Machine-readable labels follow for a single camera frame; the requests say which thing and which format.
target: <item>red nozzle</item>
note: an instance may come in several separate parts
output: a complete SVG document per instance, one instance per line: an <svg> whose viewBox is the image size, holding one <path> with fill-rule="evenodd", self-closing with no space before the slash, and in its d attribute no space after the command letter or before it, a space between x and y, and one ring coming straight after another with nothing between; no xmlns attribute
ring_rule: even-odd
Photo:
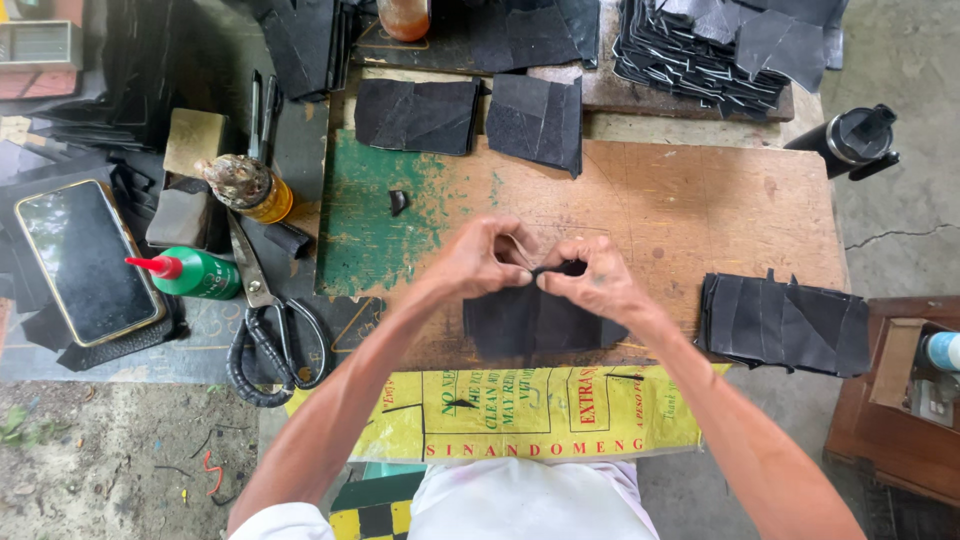
<svg viewBox="0 0 960 540"><path fill-rule="evenodd" d="M158 255L154 258L127 257L123 260L127 264L150 270L151 275L162 280L175 280L183 272L183 263L176 257Z"/></svg>

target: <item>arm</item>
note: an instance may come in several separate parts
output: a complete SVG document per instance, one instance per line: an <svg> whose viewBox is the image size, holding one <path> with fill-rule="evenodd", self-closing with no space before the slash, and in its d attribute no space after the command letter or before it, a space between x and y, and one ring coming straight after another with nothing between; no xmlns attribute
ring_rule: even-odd
<svg viewBox="0 0 960 540"><path fill-rule="evenodd" d="M397 308L280 430L230 511L228 534L268 506L320 500L347 462L383 384L437 307L532 280L514 238L536 251L534 236L512 216L483 216L457 232Z"/></svg>
<svg viewBox="0 0 960 540"><path fill-rule="evenodd" d="M766 414L711 369L638 285L606 237L558 243L543 262L585 261L583 276L538 276L546 292L626 326L660 359L697 418L727 482L763 538L864 538L817 465Z"/></svg>

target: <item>dirt ground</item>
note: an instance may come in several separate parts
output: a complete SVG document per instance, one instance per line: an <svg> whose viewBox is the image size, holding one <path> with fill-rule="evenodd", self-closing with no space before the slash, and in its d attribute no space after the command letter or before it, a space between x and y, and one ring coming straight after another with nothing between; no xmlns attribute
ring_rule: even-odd
<svg viewBox="0 0 960 540"><path fill-rule="evenodd" d="M0 384L0 426L13 405L30 410L24 435L45 421L70 427L29 449L0 444L0 540L218 540L230 504L206 495L217 481L206 451L224 470L218 502L256 465L257 410L225 387Z"/></svg>

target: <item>gold phone case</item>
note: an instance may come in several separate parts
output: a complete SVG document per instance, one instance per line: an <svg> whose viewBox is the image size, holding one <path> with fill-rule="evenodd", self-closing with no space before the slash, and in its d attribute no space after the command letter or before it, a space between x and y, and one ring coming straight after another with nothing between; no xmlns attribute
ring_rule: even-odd
<svg viewBox="0 0 960 540"><path fill-rule="evenodd" d="M127 229L127 224L125 224L123 220L120 218L120 211L117 208L116 201L113 199L113 193L110 191L110 186L102 182L99 182L93 179L87 179L87 180L81 180L79 182L74 182L73 184L62 185L61 187L58 187L56 189L51 189L49 191L44 191L43 193L38 193L37 195L31 195L30 197L25 197L23 199L20 199L19 201L17 201L16 206L14 207L14 211L16 212L16 219L17 221L20 222L20 229L23 230L24 235L27 236L27 241L30 242L30 248L34 252L34 257L36 257L36 262L39 264L40 269L43 270L44 279L46 279L47 284L50 285L50 290L53 292L54 300L57 302L57 306L60 308L60 313L63 314L63 319L66 321L66 325L70 329L70 333L73 334L74 341L82 347L93 347L95 345L100 345L101 343L110 341L113 338L130 333L137 329L141 329L147 325L150 325L162 319L163 316L166 314L166 307L164 306L163 302L160 300L160 296L156 292L156 288L154 287L153 282L147 276L147 272L143 268L138 267L137 274L140 276L140 280L143 281L144 286L146 287L147 291L150 293L151 302L153 303L153 306L154 306L154 314L143 321L139 321L128 327L125 327L124 329L115 331L109 335L106 335L104 337L101 337L93 341L82 341L78 336L77 330L74 328L74 322L73 320L71 320L70 314L67 313L66 308L63 305L63 299L60 297L60 293L57 291L57 287L54 285L54 282L51 279L50 274L47 272L47 265L44 263L43 257L40 255L39 250L37 249L36 244L34 243L33 236L30 234L30 231L27 230L27 223L24 220L23 216L20 214L20 205L33 201L34 199L45 197L56 191L63 191L70 187L75 187L77 185L88 184L88 183L96 184L97 187L100 189L100 192L104 195L104 200L107 202L107 206L110 211L110 217L112 218L113 223L117 226L117 229L120 231L124 239L127 241L126 243L127 243L128 252L130 253L130 257L139 258L140 251L136 249L136 243L133 241L133 235L130 234L130 230Z"/></svg>

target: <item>crack in floor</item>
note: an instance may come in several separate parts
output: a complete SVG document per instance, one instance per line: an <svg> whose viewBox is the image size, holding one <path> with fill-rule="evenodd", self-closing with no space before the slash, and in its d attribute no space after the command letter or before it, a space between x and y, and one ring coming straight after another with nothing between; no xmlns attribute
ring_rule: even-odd
<svg viewBox="0 0 960 540"><path fill-rule="evenodd" d="M863 246L873 242L874 240L880 240L882 237L889 236L891 234L903 234L906 236L929 236L931 234L937 233L941 229L947 229L947 228L960 229L960 227L957 227L956 225L950 225L950 223L945 223L943 225L938 225L934 227L932 231L927 231L926 233L910 233L908 231L887 231L886 233L883 233L883 234L877 234L875 236L871 236L866 240L860 242L859 244L853 244L852 246L847 246L846 248L844 248L844 250L849 251L854 248L862 248Z"/></svg>

